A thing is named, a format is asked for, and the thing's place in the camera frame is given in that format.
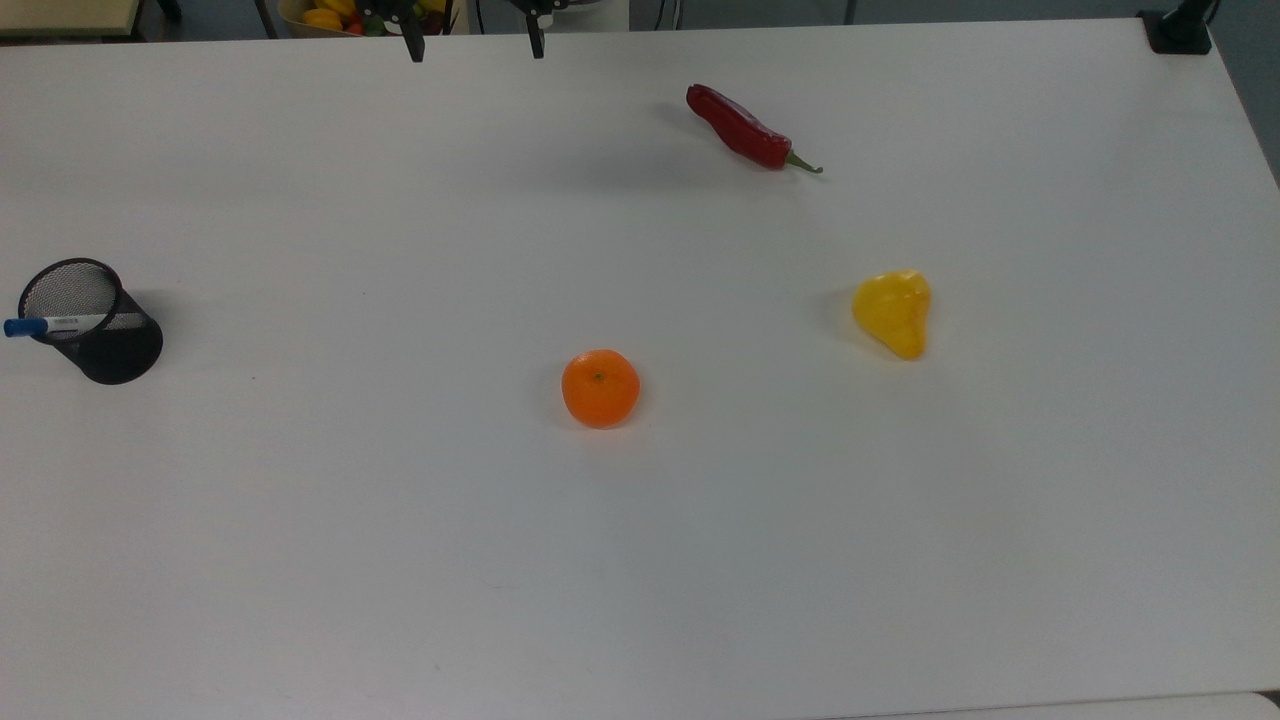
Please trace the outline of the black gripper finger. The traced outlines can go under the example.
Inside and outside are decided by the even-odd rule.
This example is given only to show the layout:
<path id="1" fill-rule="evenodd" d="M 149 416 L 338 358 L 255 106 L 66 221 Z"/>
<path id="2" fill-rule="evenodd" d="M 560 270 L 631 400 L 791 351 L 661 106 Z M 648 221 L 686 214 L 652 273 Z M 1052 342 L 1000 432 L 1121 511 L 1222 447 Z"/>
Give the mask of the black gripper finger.
<path id="1" fill-rule="evenodd" d="M 380 18 L 389 35 L 398 35 L 413 63 L 424 59 L 424 36 L 415 10 L 416 1 L 380 1 Z"/>
<path id="2" fill-rule="evenodd" d="M 532 56 L 543 59 L 545 56 L 545 33 L 552 27 L 556 13 L 561 10 L 561 1 L 511 0 L 509 5 L 524 15 Z"/>

